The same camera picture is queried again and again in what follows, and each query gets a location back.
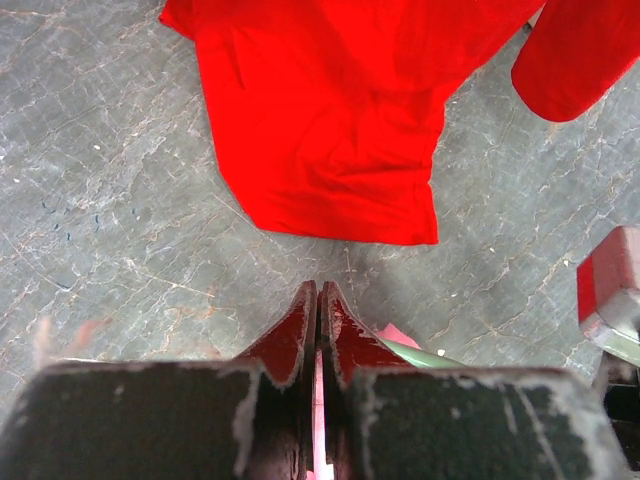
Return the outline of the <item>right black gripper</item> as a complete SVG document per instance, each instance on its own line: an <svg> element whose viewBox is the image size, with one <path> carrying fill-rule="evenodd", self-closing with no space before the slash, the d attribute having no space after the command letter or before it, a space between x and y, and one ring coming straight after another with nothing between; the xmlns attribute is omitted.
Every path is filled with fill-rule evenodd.
<svg viewBox="0 0 640 480"><path fill-rule="evenodd" d="M639 472L639 368L608 352L592 383L632 473Z"/></svg>

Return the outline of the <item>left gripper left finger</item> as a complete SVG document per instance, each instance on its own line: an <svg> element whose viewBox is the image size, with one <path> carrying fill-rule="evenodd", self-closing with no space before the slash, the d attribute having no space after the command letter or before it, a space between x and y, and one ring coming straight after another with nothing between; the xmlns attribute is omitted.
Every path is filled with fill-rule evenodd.
<svg viewBox="0 0 640 480"><path fill-rule="evenodd" d="M1 433L5 479L303 479L317 287L228 360L58 362Z"/></svg>

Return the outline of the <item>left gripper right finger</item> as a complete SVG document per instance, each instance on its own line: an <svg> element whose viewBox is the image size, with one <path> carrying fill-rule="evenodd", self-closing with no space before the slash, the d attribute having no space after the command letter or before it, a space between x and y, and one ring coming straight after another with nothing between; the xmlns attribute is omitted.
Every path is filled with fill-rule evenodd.
<svg viewBox="0 0 640 480"><path fill-rule="evenodd" d="M554 368L420 369L319 300L326 453L339 479L621 479L598 396Z"/></svg>

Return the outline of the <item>teal wavy hanger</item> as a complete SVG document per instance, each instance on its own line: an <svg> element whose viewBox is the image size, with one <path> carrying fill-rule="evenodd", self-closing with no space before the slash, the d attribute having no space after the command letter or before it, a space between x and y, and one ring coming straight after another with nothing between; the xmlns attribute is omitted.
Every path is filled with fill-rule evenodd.
<svg viewBox="0 0 640 480"><path fill-rule="evenodd" d="M443 369L443 368L462 368L463 364L455 360L440 356L437 354L431 354L414 348L412 346L404 345L402 343L383 339L379 337L379 340L389 348L394 354L413 365L414 367L422 369Z"/></svg>

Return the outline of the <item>pink t shirt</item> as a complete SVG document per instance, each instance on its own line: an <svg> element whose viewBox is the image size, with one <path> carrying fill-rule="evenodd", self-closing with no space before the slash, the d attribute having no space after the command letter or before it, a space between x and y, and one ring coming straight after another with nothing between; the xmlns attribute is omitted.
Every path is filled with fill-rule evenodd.
<svg viewBox="0 0 640 480"><path fill-rule="evenodd" d="M402 333L395 325L388 324L376 336L396 355L415 366L412 357L421 356L424 351L409 336ZM324 388L322 353L316 353L314 372L314 393L312 405L312 466L306 472L306 479L333 479L333 465L327 460L326 454L326 419L325 400L327 394Z"/></svg>

